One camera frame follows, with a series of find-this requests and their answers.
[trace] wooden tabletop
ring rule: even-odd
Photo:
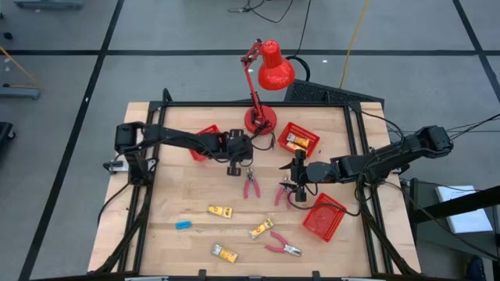
[[[148,103],[130,103],[124,121],[145,121],[147,109]],[[212,124],[216,124],[221,131],[240,129],[244,128],[243,115],[246,110],[242,107],[172,107],[166,111],[164,126],[193,133]],[[378,103],[363,103],[362,110],[383,116]],[[303,126],[320,136],[320,143],[308,162],[329,162],[330,158],[350,154],[342,108],[274,108],[274,111],[278,116],[275,129],[277,138],[288,122]],[[363,119],[369,146],[380,148],[389,144],[384,121],[366,115]],[[269,135],[255,139],[255,145],[260,147],[266,147],[269,142]],[[361,217],[345,215],[333,239],[326,243],[302,226],[307,211],[287,209],[284,200],[279,206],[274,206],[278,183],[287,174],[278,168],[288,164],[292,157],[291,152],[280,147],[273,151],[254,150],[252,167],[260,185],[261,198],[257,198],[251,188],[248,199],[244,200],[245,171],[240,177],[226,176],[226,164],[213,160],[195,162],[188,150],[162,145],[140,273],[195,276],[199,269],[206,269],[209,276],[311,276],[311,271],[319,270],[321,276],[325,277],[369,276]],[[387,181],[398,184],[398,177],[390,176]],[[106,199],[126,182],[126,173],[111,176]],[[320,184],[319,187],[320,193],[328,194],[349,211],[358,211],[354,183]],[[130,187],[104,211],[89,270],[99,267],[122,238],[131,190]],[[382,186],[378,191],[387,237],[408,264],[419,271],[401,191],[390,185]],[[307,202],[301,205],[311,205],[315,200],[316,197],[308,194]],[[208,205],[232,207],[232,219],[208,214]],[[301,257],[265,249],[266,244],[280,245],[269,231],[255,240],[250,238],[248,231],[267,218],[273,220],[274,231],[302,250]],[[184,220],[190,220],[192,227],[175,230],[175,223]],[[383,272],[375,236],[373,241],[377,249],[378,268]],[[130,268],[135,243],[135,240],[131,243],[127,263]],[[211,254],[214,244],[236,252],[236,263],[231,264]]]

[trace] red basket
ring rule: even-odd
[[[197,135],[201,135],[202,133],[220,133],[220,131],[219,131],[219,128],[217,128],[217,125],[211,125],[210,127],[205,128],[205,129],[203,129],[203,130],[199,131],[199,132],[197,133]],[[205,156],[203,156],[203,155],[199,155],[199,154],[198,154],[198,153],[196,153],[196,151],[194,151],[194,150],[191,150],[191,149],[190,149],[190,150],[189,150],[189,152],[191,153],[191,156],[193,157],[193,159],[194,159],[195,161],[201,162],[201,161],[203,161],[203,160],[205,160],[205,159],[206,159],[206,157],[205,157]]]
[[[278,138],[278,144],[280,144],[282,148],[291,151],[293,153],[295,153],[295,151],[287,146],[288,143],[287,136],[289,133],[293,133],[297,137],[309,139],[309,146],[306,148],[307,157],[311,156],[312,152],[314,151],[314,148],[316,148],[316,146],[320,142],[319,136],[309,132],[308,130],[300,127],[297,124],[288,122],[287,126],[283,130],[283,133],[281,133],[280,137]]]
[[[329,203],[345,208],[340,203],[329,197],[325,193],[319,195],[314,204]],[[330,242],[331,237],[337,230],[338,225],[344,218],[345,213],[331,206],[313,208],[304,219],[302,225],[316,234],[319,238]]]

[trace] lamp base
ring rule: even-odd
[[[266,117],[263,119],[261,122],[265,122],[268,120],[270,122],[270,126],[266,127],[260,132],[260,135],[265,135],[267,133],[270,133],[274,130],[274,127],[276,126],[277,123],[277,117],[276,113],[274,113],[274,110],[269,107],[262,105],[261,106],[262,113],[264,113],[264,116]],[[245,113],[245,126],[247,127],[247,130],[250,131],[250,133],[255,133],[255,130],[259,127],[259,123],[252,123],[252,112],[255,110],[255,107],[251,107],[248,109],[248,111]]]

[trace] pliers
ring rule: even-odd
[[[253,176],[252,168],[247,168],[247,180],[245,181],[245,188],[243,189],[243,198],[248,198],[248,188],[250,187],[250,183],[253,183],[253,187],[255,188],[255,195],[260,198],[260,188],[257,180]]]
[[[297,256],[297,257],[300,257],[302,255],[302,251],[300,251],[296,247],[288,245],[288,242],[280,234],[275,233],[274,231],[271,231],[271,236],[278,239],[283,244],[283,247],[279,248],[279,247],[274,247],[271,245],[266,245],[267,250],[277,252],[277,253],[287,252],[287,253],[293,254],[294,256]]]
[[[284,183],[289,183],[289,182],[290,182],[290,179],[288,178],[288,176],[285,176]],[[278,206],[280,204],[280,199],[281,199],[281,195],[283,194],[283,192],[286,194],[285,200],[287,201],[287,208],[290,208],[291,205],[290,205],[290,201],[288,200],[288,196],[290,196],[289,194],[291,193],[291,190],[289,190],[288,187],[286,187],[285,185],[280,187],[280,189],[278,190],[278,193],[276,194],[276,199],[274,199],[274,205]]]

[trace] blue eraser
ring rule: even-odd
[[[185,229],[191,227],[191,221],[176,222],[175,229]]]

